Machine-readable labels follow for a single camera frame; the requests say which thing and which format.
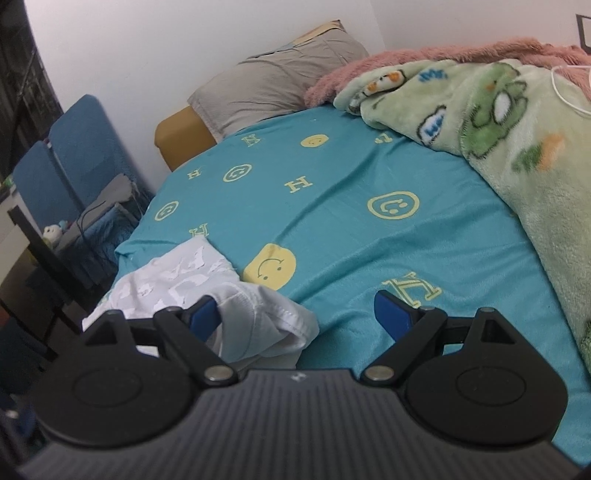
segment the white cable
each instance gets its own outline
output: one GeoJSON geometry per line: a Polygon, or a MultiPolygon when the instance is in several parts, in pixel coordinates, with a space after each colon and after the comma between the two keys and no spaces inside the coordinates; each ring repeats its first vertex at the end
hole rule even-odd
{"type": "Polygon", "coordinates": [[[556,88],[556,81],[554,80],[554,71],[558,70],[558,69],[589,69],[589,89],[591,89],[591,66],[588,66],[588,65],[559,65],[556,67],[552,67],[552,69],[550,70],[550,77],[552,78],[552,87],[554,88],[556,95],[558,95],[558,98],[560,98],[569,107],[574,108],[579,113],[591,116],[591,111],[585,110],[584,108],[580,108],[580,107],[570,103],[566,98],[564,98],[560,94],[560,92],[556,88]]]}

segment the bed sheet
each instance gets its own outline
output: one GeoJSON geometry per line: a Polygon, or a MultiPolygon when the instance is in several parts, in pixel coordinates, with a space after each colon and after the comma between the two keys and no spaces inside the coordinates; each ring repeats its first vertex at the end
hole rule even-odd
{"type": "Polygon", "coordinates": [[[331,106],[270,119],[168,177],[117,250],[119,276],[192,235],[315,312],[299,368],[358,374],[386,350],[380,288],[456,316],[496,307],[567,384],[555,444],[591,460],[589,378],[556,295],[519,219],[461,158],[331,106]]]}

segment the white garment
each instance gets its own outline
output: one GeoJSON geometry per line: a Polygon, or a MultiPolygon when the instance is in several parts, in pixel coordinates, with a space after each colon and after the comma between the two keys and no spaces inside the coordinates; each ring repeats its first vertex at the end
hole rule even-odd
{"type": "Polygon", "coordinates": [[[207,344],[238,370],[294,368],[318,335],[311,311],[268,287],[240,281],[203,235],[121,277],[82,327],[110,309],[122,310],[127,319],[149,318],[168,306],[186,309],[204,295],[216,300],[222,318],[207,344]]]}

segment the white wall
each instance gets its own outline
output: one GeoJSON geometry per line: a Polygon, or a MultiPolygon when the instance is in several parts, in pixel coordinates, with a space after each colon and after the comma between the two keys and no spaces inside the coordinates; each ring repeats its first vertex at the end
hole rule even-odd
{"type": "Polygon", "coordinates": [[[156,125],[240,60],[340,18],[370,53],[384,42],[369,0],[25,0],[41,59],[67,109],[98,97],[140,174],[170,172],[156,125]]]}
{"type": "Polygon", "coordinates": [[[579,45],[591,0],[371,0],[386,48],[477,45],[510,37],[579,45]]]}

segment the ribbed gray surface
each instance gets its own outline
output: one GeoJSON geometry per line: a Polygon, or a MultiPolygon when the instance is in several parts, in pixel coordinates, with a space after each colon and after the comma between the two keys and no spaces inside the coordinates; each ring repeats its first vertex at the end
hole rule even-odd
{"type": "Polygon", "coordinates": [[[417,427],[389,390],[348,371],[252,371],[209,390],[182,424],[114,452],[51,445],[21,468],[31,480],[559,480],[577,468],[550,444],[487,453],[417,427]]]}

